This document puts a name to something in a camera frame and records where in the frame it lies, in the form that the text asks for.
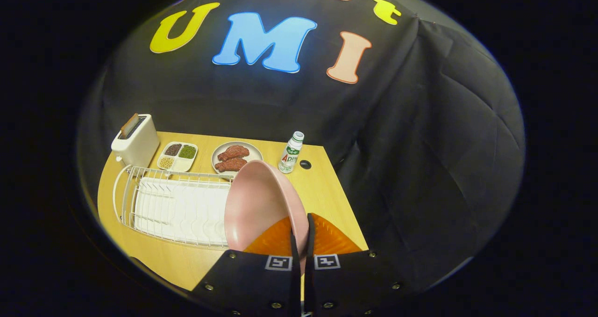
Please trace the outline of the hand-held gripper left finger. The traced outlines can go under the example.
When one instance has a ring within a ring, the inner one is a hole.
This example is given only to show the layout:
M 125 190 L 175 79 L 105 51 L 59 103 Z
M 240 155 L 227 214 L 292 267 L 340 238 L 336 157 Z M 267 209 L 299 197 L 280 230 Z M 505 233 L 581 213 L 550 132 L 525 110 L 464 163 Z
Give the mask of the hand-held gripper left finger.
M 190 291 L 223 317 L 299 317 L 301 266 L 288 217 L 244 250 L 226 250 Z

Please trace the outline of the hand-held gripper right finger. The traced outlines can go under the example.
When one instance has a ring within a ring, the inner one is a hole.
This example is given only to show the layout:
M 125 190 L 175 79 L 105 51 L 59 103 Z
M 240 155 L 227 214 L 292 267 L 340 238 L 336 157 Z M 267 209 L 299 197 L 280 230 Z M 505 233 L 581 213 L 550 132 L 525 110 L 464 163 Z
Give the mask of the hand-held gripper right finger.
M 309 213 L 305 265 L 305 312 L 313 317 L 381 317 L 411 300 L 416 290 L 390 254 L 357 249 L 339 253 L 335 226 Z

